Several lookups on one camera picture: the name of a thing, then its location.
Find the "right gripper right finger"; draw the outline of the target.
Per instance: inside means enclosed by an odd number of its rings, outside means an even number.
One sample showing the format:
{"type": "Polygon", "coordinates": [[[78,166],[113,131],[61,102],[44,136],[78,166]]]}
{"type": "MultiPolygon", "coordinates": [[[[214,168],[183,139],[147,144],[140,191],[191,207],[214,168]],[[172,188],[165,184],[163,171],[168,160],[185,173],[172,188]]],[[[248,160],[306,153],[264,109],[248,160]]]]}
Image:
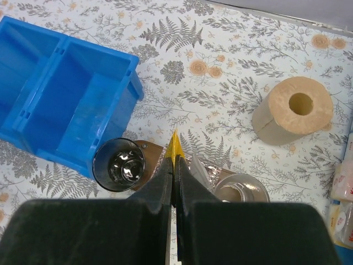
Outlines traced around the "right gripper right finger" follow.
{"type": "Polygon", "coordinates": [[[175,159],[182,264],[340,264],[317,210],[303,203],[226,203],[175,159]]]}

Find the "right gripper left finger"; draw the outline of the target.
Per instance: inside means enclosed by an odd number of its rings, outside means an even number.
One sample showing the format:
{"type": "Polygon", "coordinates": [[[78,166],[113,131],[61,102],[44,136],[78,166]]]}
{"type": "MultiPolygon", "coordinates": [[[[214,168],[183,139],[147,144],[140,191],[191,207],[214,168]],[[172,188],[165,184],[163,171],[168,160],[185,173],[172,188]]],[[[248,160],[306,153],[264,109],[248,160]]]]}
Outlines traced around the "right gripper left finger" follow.
{"type": "Polygon", "coordinates": [[[168,264],[173,164],[127,199],[35,199],[13,215],[2,264],[168,264]]]}

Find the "clear glass cup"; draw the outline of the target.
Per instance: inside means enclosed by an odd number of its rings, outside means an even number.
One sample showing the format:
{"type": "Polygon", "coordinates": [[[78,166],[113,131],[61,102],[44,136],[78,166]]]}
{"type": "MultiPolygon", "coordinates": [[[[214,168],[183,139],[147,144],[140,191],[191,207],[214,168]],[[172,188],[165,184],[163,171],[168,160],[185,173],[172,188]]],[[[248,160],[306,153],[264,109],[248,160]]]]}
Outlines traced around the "clear glass cup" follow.
{"type": "Polygon", "coordinates": [[[214,195],[222,202],[270,202],[263,184],[248,174],[231,174],[220,180],[214,195]]]}

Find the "clear acrylic holder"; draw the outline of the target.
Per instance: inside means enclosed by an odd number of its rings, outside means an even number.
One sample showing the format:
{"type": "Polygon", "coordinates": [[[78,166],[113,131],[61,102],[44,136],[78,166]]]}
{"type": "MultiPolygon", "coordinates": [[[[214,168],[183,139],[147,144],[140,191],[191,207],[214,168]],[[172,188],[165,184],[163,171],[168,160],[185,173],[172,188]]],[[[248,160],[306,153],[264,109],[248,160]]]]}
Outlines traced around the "clear acrylic holder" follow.
{"type": "Polygon", "coordinates": [[[215,192],[215,184],[220,168],[204,160],[196,152],[186,153],[185,161],[191,175],[198,180],[208,191],[215,192]]]}

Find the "white toothpaste tube black cap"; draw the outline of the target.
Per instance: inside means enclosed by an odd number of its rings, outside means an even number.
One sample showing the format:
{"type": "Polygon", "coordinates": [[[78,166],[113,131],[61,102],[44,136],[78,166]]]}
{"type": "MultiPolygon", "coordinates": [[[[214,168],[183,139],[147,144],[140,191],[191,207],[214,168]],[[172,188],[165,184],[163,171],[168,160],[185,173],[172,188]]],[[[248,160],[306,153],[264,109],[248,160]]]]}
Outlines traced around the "white toothpaste tube black cap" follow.
{"type": "Polygon", "coordinates": [[[190,172],[208,191],[213,193],[213,187],[208,180],[207,170],[197,157],[196,153],[192,154],[190,172]]]}

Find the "yellow toothpaste tube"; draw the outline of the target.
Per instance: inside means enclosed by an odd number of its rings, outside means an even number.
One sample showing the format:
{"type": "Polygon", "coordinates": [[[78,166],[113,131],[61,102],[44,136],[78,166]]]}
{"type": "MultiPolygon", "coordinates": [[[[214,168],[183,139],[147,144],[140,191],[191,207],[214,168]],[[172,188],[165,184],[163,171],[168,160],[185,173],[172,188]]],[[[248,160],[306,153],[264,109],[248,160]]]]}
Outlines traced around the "yellow toothpaste tube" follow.
{"type": "Polygon", "coordinates": [[[165,157],[171,158],[173,165],[175,165],[175,160],[177,155],[180,155],[181,157],[185,157],[179,140],[178,130],[175,129],[175,131],[173,132],[172,138],[170,139],[169,145],[167,147],[165,157]]]}

